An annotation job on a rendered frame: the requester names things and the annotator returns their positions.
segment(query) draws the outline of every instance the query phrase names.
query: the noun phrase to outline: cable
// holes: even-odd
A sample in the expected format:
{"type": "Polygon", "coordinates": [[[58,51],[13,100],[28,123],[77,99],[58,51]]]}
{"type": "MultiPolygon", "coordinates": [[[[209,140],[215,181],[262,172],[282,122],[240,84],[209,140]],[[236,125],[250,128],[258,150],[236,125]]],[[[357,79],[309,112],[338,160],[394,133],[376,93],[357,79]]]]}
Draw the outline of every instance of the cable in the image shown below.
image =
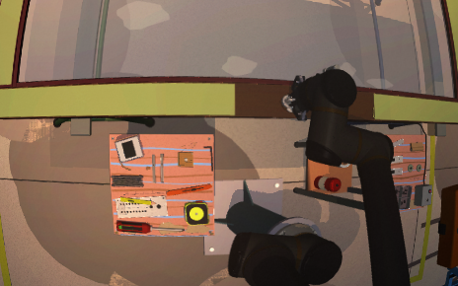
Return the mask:
{"type": "MultiPolygon", "coordinates": [[[[423,166],[423,184],[425,184],[425,176],[427,172],[427,133],[425,133],[425,130],[423,130],[423,126],[421,126],[420,123],[419,123],[419,126],[421,128],[421,131],[425,135],[425,166],[423,166]]],[[[420,215],[420,211],[417,210],[417,226],[415,227],[415,239],[413,241],[412,261],[413,261],[413,256],[415,255],[415,244],[417,243],[417,230],[419,229],[419,215],[420,215]]]]}

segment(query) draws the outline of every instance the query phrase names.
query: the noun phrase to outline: screwdriver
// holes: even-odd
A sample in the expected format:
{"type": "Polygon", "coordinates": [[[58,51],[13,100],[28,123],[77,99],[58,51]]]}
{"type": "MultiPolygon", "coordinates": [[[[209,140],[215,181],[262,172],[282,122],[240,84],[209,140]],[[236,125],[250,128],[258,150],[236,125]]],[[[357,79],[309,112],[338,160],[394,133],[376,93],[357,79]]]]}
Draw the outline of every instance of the screwdriver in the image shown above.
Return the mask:
{"type": "Polygon", "coordinates": [[[120,232],[131,232],[131,233],[141,233],[148,234],[151,231],[168,231],[168,232],[182,232],[185,229],[175,229],[175,228],[154,228],[148,223],[137,223],[137,222],[122,222],[117,221],[115,223],[117,230],[120,232]]]}

